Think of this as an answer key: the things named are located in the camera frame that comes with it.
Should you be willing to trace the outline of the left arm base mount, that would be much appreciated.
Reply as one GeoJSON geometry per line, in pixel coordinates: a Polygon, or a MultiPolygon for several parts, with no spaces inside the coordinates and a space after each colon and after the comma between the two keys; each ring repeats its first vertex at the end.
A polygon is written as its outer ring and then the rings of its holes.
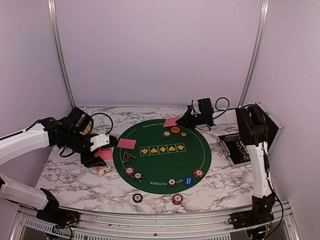
{"type": "Polygon", "coordinates": [[[36,217],[40,220],[56,224],[59,228],[76,227],[79,223],[80,213],[67,209],[38,210],[36,217]]]}

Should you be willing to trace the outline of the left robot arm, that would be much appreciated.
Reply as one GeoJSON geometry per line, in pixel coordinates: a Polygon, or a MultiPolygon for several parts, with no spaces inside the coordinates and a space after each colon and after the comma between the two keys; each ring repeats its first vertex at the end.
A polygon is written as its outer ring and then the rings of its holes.
{"type": "MultiPolygon", "coordinates": [[[[96,152],[109,146],[111,137],[109,133],[92,133],[93,126],[93,118],[77,107],[61,119],[38,119],[25,129],[1,137],[0,164],[57,146],[79,154],[86,168],[104,167],[106,162],[96,152]]],[[[0,197],[34,208],[37,218],[47,222],[60,223],[69,216],[49,190],[31,187],[4,173],[0,175],[0,197]]]]}

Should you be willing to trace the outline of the blue small blind button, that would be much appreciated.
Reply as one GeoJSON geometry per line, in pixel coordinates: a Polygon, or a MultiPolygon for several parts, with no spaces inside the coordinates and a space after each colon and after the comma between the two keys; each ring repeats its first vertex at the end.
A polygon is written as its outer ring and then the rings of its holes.
{"type": "Polygon", "coordinates": [[[186,187],[192,187],[195,184],[194,178],[190,176],[184,177],[182,182],[186,187]]]}

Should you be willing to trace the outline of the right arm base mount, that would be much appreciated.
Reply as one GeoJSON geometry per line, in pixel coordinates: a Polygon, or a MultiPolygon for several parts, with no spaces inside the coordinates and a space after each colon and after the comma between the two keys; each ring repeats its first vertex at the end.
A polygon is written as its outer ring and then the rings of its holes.
{"type": "Polygon", "coordinates": [[[272,222],[274,220],[272,212],[266,214],[253,215],[251,210],[232,213],[229,216],[228,223],[233,225],[234,229],[252,227],[259,224],[272,222]]]}

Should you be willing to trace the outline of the red chips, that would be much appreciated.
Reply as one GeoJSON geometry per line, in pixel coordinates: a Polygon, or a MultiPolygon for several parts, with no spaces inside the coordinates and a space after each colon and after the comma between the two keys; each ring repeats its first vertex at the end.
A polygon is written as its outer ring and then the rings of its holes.
{"type": "Polygon", "coordinates": [[[195,178],[202,178],[205,175],[204,171],[202,169],[195,169],[193,171],[193,176],[195,178]]]}
{"type": "Polygon", "coordinates": [[[129,176],[132,176],[132,175],[135,174],[135,169],[134,169],[133,167],[127,167],[127,168],[125,169],[125,173],[126,173],[127,175],[129,175],[129,176]]]}
{"type": "Polygon", "coordinates": [[[171,132],[165,131],[165,132],[162,134],[162,136],[163,136],[165,139],[170,138],[170,137],[171,137],[171,132]]]}

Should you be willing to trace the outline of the triangular all-in dealer button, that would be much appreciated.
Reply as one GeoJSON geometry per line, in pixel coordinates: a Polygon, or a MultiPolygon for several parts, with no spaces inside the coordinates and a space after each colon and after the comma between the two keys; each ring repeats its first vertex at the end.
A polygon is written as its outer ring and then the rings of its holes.
{"type": "Polygon", "coordinates": [[[126,163],[129,161],[134,160],[136,157],[128,152],[124,152],[123,158],[122,158],[122,163],[126,163]]]}

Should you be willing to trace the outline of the black poker chip stack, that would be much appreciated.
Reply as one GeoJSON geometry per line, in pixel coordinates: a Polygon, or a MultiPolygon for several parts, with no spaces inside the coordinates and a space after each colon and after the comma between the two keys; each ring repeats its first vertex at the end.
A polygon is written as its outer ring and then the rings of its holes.
{"type": "Polygon", "coordinates": [[[141,203],[143,201],[143,196],[140,193],[136,193],[132,196],[132,200],[135,203],[141,203]]]}

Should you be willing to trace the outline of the orange big blind button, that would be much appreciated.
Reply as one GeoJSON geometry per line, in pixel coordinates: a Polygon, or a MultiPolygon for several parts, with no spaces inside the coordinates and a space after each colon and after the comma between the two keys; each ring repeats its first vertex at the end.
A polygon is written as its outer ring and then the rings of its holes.
{"type": "Polygon", "coordinates": [[[174,134],[177,134],[177,133],[179,133],[181,131],[180,128],[177,127],[177,126],[173,126],[170,130],[174,134]]]}

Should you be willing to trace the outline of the red playing card deck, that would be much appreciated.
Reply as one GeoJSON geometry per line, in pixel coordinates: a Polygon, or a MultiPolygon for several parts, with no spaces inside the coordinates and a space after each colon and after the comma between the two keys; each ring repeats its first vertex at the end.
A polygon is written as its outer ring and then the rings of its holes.
{"type": "Polygon", "coordinates": [[[94,155],[95,157],[100,157],[105,162],[109,162],[113,160],[112,148],[100,148],[94,155]]]}

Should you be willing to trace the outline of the card dealt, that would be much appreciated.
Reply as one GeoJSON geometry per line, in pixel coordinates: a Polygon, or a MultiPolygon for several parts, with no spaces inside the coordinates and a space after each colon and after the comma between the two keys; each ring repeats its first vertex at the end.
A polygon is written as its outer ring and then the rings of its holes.
{"type": "Polygon", "coordinates": [[[135,139],[120,138],[117,144],[118,148],[133,150],[137,141],[135,139]]]}
{"type": "Polygon", "coordinates": [[[163,127],[164,128],[167,128],[167,127],[174,127],[174,126],[177,126],[177,121],[179,120],[180,118],[179,117],[174,117],[174,118],[169,118],[169,119],[166,119],[164,124],[163,124],[163,127]]]}

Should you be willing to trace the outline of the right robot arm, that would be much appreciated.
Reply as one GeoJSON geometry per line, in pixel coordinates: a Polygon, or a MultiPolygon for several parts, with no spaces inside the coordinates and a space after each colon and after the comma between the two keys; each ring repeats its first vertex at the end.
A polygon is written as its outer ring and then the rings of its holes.
{"type": "Polygon", "coordinates": [[[258,224],[267,216],[267,211],[272,210],[276,201],[268,155],[269,126],[263,109],[258,104],[218,109],[216,106],[212,107],[209,98],[203,98],[198,101],[198,111],[190,104],[184,115],[174,122],[194,130],[198,125],[217,125],[220,118],[222,124],[226,123],[228,118],[224,117],[224,114],[228,117],[234,114],[232,123],[237,124],[238,138],[244,144],[250,158],[254,187],[252,209],[248,212],[247,219],[252,224],[258,224]]]}

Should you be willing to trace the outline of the red poker chip stack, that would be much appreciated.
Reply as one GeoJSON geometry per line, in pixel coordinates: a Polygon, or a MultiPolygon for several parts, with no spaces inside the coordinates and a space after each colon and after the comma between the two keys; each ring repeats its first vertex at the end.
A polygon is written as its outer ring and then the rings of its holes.
{"type": "Polygon", "coordinates": [[[172,203],[174,205],[180,205],[183,202],[183,196],[179,193],[176,193],[172,196],[172,203]]]}

